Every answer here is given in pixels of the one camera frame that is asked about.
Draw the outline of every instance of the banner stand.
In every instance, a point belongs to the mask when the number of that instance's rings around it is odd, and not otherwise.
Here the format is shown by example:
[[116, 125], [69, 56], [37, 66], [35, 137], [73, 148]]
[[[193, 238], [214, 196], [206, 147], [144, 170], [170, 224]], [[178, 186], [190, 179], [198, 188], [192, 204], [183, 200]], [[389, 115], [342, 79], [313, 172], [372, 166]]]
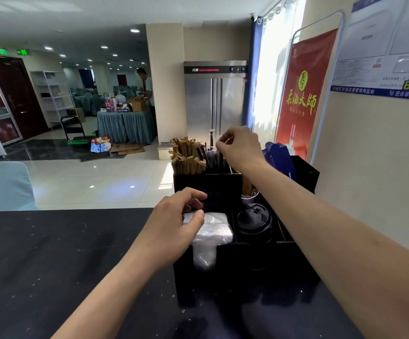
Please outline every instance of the banner stand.
[[[290, 62], [291, 62], [291, 53], [292, 53], [291, 50], [292, 50], [292, 45], [294, 44], [294, 40], [297, 37], [297, 34], [300, 31], [303, 31], [306, 28], [314, 26], [315, 24], [317, 24], [319, 22], [325, 21], [325, 20], [327, 20], [327, 19], [329, 19], [329, 18], [331, 18], [333, 16], [337, 16], [337, 15], [341, 15], [341, 20], [340, 20], [340, 22], [338, 24], [338, 27], [337, 27], [339, 29], [338, 42], [337, 42], [337, 47], [336, 47], [336, 53], [335, 53], [335, 56], [334, 56], [334, 61], [333, 61], [333, 64], [332, 64], [332, 67], [331, 67], [331, 70], [330, 70], [330, 83], [328, 83], [328, 87], [327, 87], [327, 90], [326, 90], [326, 93], [325, 93], [325, 98], [324, 98], [324, 104], [323, 104], [323, 107], [322, 107], [322, 113], [320, 115], [319, 127], [317, 129], [317, 135], [316, 135], [316, 139], [315, 139], [315, 143], [314, 143], [313, 154], [311, 156], [311, 161], [310, 161], [311, 165], [314, 163], [314, 158], [315, 158], [315, 154], [316, 154], [316, 150], [317, 150], [317, 145], [319, 143], [320, 130], [321, 130], [322, 124], [324, 122], [324, 116], [325, 116], [325, 111], [326, 111], [326, 107], [327, 107], [328, 96], [329, 96], [330, 90], [331, 90], [331, 80], [333, 79], [333, 75], [334, 75], [334, 72], [335, 72], [335, 69], [336, 69], [336, 63], [338, 61], [338, 56], [339, 56], [339, 53], [341, 51], [342, 36], [344, 34], [344, 30], [345, 30], [345, 26], [346, 26], [346, 20], [347, 20], [346, 14], [345, 14], [345, 12], [343, 10], [338, 10], [338, 11], [330, 14], [329, 16], [326, 16], [326, 17], [324, 17], [324, 18], [322, 18], [322, 19], [320, 19], [320, 20], [318, 20], [316, 22], [313, 22], [313, 23], [311, 23], [311, 24], [309, 24], [309, 25], [307, 25], [305, 27], [302, 27], [302, 28], [298, 29], [297, 31], [295, 31], [295, 33], [292, 36], [291, 41], [289, 43], [289, 49], [288, 49], [289, 55], [287, 56], [287, 61], [286, 61], [287, 68], [286, 68], [286, 73], [284, 74], [284, 78], [283, 78], [283, 82], [282, 82], [283, 83], [283, 91], [282, 91], [282, 94], [281, 94], [281, 99], [283, 99], [283, 97], [285, 95], [285, 91], [286, 91], [286, 78], [287, 78], [287, 74], [289, 72], [289, 65], [290, 65]], [[277, 137], [278, 125], [279, 125], [279, 121], [280, 121], [280, 113], [281, 113], [281, 106], [280, 106], [280, 112], [278, 112], [278, 119], [277, 119], [277, 125], [276, 125], [276, 130], [275, 130], [275, 138]]]

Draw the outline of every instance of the refrigerator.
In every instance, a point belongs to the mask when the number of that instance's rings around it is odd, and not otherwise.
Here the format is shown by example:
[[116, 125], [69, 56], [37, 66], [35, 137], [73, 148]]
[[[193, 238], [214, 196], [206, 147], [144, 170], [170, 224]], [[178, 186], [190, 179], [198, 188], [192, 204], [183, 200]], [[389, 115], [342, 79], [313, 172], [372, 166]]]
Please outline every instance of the refrigerator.
[[247, 61], [184, 62], [187, 136], [208, 147], [242, 125]]

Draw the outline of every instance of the man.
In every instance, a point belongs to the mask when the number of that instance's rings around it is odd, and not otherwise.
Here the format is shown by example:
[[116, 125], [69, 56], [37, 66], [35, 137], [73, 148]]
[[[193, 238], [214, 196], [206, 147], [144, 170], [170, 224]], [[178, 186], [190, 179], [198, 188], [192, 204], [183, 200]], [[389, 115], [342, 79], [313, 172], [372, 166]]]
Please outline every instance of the man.
[[156, 123], [156, 109], [154, 108], [154, 95], [152, 92], [152, 79], [151, 77], [148, 77], [147, 72], [143, 68], [138, 68], [137, 69], [137, 75], [139, 75], [140, 79], [143, 82], [143, 95], [145, 95], [149, 103], [151, 105], [151, 113], [152, 113], [152, 118], [154, 120], [154, 130], [156, 131], [157, 135], [157, 123]]
[[[366, 338], [409, 338], [409, 250], [271, 167], [258, 136], [248, 127], [228, 130], [216, 147], [281, 215], [303, 254]], [[52, 339], [114, 338], [145, 283], [189, 247], [204, 223], [201, 200], [206, 198], [191, 188], [163, 198], [126, 255]], [[198, 211], [183, 226], [182, 211], [191, 207]]]

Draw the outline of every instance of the plastic wrapped utensil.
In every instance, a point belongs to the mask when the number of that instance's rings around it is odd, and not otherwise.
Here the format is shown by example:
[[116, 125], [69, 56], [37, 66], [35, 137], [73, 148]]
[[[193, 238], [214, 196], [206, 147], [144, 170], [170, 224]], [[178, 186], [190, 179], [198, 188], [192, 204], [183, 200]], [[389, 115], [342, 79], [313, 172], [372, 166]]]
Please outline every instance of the plastic wrapped utensil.
[[[184, 225], [193, 215], [193, 212], [184, 214]], [[217, 246], [230, 243], [232, 239], [233, 233], [225, 213], [205, 213], [204, 224], [192, 242], [195, 267], [203, 270], [212, 268], [217, 257]]]

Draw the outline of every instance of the black cup lid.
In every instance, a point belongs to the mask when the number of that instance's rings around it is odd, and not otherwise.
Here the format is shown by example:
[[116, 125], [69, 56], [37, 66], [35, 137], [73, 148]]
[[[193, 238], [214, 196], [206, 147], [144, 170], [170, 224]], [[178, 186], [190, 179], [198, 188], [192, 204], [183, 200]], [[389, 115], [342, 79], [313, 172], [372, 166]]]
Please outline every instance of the black cup lid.
[[270, 213], [258, 203], [249, 203], [246, 210], [237, 215], [237, 225], [247, 233], [258, 233], [270, 224]]

